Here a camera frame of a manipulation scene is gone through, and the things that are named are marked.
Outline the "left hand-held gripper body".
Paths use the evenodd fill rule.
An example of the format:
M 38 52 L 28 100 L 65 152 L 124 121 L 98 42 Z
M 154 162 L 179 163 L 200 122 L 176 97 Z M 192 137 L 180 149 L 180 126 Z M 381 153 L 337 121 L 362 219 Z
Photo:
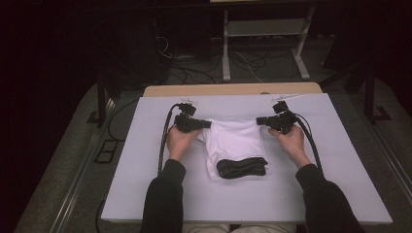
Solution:
M 178 115 L 175 116 L 174 124 L 181 132 L 185 132 L 185 133 L 190 132 L 193 130 L 193 118 L 192 117 L 193 116 L 186 115 L 181 111 Z

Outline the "person's lap in light trousers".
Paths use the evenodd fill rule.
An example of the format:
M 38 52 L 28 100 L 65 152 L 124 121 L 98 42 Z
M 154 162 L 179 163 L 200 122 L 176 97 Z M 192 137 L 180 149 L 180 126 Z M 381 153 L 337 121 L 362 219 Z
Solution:
M 293 224 L 184 224 L 182 233 L 296 233 Z

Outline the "white metal stand frame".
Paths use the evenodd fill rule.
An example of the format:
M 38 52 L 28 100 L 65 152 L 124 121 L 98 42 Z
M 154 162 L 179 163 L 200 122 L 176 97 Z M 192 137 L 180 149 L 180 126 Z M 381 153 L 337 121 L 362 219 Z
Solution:
M 222 69 L 223 81 L 230 81 L 230 66 L 228 57 L 228 39 L 230 37 L 247 36 L 291 36 L 299 37 L 297 46 L 292 50 L 292 57 L 304 81 L 310 80 L 310 75 L 305 67 L 301 53 L 307 38 L 316 8 L 310 7 L 306 17 L 286 19 L 260 19 L 260 20 L 229 20 L 228 11 L 223 16 L 223 55 Z

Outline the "person's left hand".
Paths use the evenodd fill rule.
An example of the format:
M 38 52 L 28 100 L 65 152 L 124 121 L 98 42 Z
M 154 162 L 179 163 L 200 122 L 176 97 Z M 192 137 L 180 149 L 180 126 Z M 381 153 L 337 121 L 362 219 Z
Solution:
M 192 141 L 200 133 L 199 130 L 188 133 L 181 132 L 176 126 L 170 128 L 167 134 L 166 144 L 170 153 L 169 158 L 181 161 L 189 149 Z

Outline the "white shorts with black waistband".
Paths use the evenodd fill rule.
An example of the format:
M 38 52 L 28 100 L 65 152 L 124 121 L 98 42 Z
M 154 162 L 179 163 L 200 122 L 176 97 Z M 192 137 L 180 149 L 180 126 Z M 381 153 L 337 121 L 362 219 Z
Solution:
M 205 144 L 206 166 L 212 182 L 265 176 L 268 167 L 261 127 L 252 119 L 209 119 L 199 140 Z

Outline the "black metal stand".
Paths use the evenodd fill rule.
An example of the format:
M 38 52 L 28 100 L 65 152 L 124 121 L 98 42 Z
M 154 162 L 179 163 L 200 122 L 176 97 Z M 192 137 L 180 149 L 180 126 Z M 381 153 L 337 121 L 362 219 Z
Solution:
M 97 110 L 91 112 L 87 123 L 95 123 L 100 128 L 106 119 L 106 91 L 102 75 L 99 74 L 96 83 L 97 90 Z
M 391 117 L 382 106 L 374 106 L 375 76 L 371 66 L 366 69 L 364 113 L 370 123 L 390 120 Z

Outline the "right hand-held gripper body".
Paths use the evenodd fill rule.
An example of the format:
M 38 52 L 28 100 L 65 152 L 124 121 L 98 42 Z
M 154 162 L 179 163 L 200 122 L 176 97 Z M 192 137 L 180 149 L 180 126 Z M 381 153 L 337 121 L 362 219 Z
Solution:
M 280 97 L 277 100 L 277 102 L 278 101 L 285 101 L 286 102 L 286 100 L 283 97 Z M 297 114 L 293 113 L 290 109 L 288 109 L 286 112 L 282 112 L 280 114 L 275 113 L 274 122 L 275 122 L 275 125 L 271 126 L 271 128 L 276 129 L 277 131 L 281 132 L 284 135 L 286 135 L 286 134 L 288 134 L 292 131 L 292 126 L 295 123 L 298 123 L 299 126 L 303 125 L 303 122 L 299 118 L 299 116 Z

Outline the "metal floor rail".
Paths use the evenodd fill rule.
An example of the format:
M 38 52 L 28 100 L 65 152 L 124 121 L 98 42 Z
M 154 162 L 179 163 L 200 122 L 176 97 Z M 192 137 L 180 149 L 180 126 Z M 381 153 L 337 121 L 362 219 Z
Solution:
M 93 114 L 98 106 L 94 98 L 81 101 L 49 164 L 59 199 L 49 233 L 63 233 L 85 184 L 87 169 L 104 134 L 104 125 L 99 126 Z
M 392 118 L 382 106 L 369 106 L 367 101 L 358 96 L 355 96 L 354 100 L 359 108 L 359 113 L 363 117 L 363 124 L 378 144 L 383 153 L 383 159 L 393 173 L 408 203 L 412 206 L 412 179 L 407 175 L 404 167 L 396 157 L 395 152 L 378 128 L 380 121 L 390 121 Z

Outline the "person's right hand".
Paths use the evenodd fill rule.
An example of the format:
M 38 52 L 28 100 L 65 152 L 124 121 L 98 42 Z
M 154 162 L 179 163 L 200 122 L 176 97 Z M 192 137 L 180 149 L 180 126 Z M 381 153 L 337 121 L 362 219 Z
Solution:
M 269 128 L 268 132 L 276 138 L 297 169 L 311 163 L 304 149 L 304 134 L 300 127 L 293 125 L 288 134 Z

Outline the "white board table cover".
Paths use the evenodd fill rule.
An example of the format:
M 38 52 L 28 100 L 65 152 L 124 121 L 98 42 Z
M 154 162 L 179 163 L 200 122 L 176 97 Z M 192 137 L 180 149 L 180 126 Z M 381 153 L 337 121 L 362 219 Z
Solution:
M 191 96 L 196 117 L 255 119 L 273 115 L 276 94 Z M 143 216 L 148 186 L 157 175 L 163 125 L 170 108 L 180 97 L 143 97 L 138 101 L 114 174 L 102 218 L 139 221 Z M 309 122 L 313 139 L 305 144 L 308 155 L 317 154 L 327 180 L 344 192 L 362 224 L 391 222 L 370 177 L 366 173 L 329 97 L 291 94 L 289 108 Z M 192 144 L 183 164 L 184 219 L 191 222 L 300 223 L 305 219 L 302 189 L 296 168 L 269 134 L 263 136 L 270 174 L 212 182 L 206 167 L 205 147 Z

